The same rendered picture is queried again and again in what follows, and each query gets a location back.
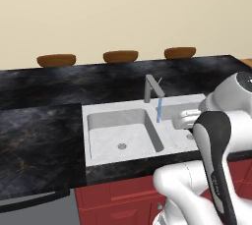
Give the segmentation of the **grey dishwasher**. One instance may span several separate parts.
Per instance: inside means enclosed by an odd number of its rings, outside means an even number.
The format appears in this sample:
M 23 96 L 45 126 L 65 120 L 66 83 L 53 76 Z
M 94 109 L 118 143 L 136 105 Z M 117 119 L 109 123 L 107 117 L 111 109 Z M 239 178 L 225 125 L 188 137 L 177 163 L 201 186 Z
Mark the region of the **grey dishwasher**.
M 0 213 L 0 225 L 81 225 L 74 190 L 68 197 Z

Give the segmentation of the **red drawer front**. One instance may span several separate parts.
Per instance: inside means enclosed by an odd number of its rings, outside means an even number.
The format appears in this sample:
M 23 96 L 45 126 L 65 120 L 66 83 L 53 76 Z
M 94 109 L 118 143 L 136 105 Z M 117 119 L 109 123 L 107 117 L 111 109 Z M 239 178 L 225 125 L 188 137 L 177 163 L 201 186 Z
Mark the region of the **red drawer front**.
M 152 176 L 122 180 L 110 184 L 112 200 L 143 197 L 154 195 L 156 192 Z
M 76 188 L 75 195 L 78 207 L 83 209 L 110 203 L 110 187 L 108 184 Z

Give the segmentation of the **blue water stream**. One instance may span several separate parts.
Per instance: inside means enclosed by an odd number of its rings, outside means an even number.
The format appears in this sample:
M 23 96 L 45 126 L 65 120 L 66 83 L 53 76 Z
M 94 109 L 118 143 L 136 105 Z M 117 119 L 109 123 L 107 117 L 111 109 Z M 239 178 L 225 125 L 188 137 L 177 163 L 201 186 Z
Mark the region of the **blue water stream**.
M 159 123 L 159 120 L 160 120 L 161 104 L 162 104 L 162 98 L 159 98 L 158 99 L 158 105 L 157 105 L 157 123 Z

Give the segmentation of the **brown round stool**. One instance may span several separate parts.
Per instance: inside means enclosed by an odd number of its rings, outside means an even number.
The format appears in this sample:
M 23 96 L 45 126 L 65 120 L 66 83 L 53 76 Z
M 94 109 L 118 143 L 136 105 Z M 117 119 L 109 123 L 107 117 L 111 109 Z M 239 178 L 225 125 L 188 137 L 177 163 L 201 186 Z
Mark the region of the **brown round stool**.
M 164 50 L 166 59 L 192 58 L 195 54 L 195 47 L 170 47 Z
M 103 54 L 106 63 L 134 62 L 138 59 L 139 52 L 136 50 L 116 50 Z
M 77 58 L 74 54 L 50 54 L 36 58 L 37 64 L 42 68 L 73 66 L 76 60 Z

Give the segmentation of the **red cupboard door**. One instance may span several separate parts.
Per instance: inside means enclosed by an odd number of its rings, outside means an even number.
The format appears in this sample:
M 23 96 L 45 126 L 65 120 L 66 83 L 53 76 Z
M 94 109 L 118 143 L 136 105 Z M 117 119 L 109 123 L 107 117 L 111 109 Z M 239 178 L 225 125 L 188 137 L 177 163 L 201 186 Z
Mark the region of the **red cupboard door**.
M 252 200 L 252 159 L 228 163 L 235 192 Z
M 81 225 L 152 225 L 163 197 L 128 201 L 90 210 L 79 210 Z

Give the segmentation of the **grey metal sink faucet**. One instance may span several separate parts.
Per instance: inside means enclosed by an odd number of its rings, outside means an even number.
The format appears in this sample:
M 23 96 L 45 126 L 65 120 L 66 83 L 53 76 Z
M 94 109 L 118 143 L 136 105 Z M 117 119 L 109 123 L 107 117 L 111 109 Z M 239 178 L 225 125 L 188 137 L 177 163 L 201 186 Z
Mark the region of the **grey metal sink faucet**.
M 151 101 L 151 91 L 154 91 L 158 98 L 164 98 L 164 91 L 159 86 L 158 82 L 152 75 L 146 75 L 145 78 L 145 94 L 144 102 L 149 103 Z

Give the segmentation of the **white marble double sink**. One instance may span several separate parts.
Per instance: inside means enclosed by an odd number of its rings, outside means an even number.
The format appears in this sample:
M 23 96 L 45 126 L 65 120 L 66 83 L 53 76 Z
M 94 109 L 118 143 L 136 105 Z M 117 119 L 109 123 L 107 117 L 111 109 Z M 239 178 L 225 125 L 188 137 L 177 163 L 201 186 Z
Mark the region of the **white marble double sink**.
M 86 105 L 83 111 L 87 166 L 194 151 L 187 130 L 173 128 L 172 117 L 196 109 L 205 96 L 191 94 L 162 100 L 157 123 L 158 98 Z

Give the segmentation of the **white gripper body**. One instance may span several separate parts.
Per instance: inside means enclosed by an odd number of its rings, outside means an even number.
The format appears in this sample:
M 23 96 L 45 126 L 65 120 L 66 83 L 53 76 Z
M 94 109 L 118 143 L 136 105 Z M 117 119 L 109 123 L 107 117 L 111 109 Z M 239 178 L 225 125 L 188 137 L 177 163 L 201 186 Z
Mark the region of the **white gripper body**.
M 176 130 L 191 129 L 200 115 L 197 109 L 181 111 L 172 117 L 172 125 Z

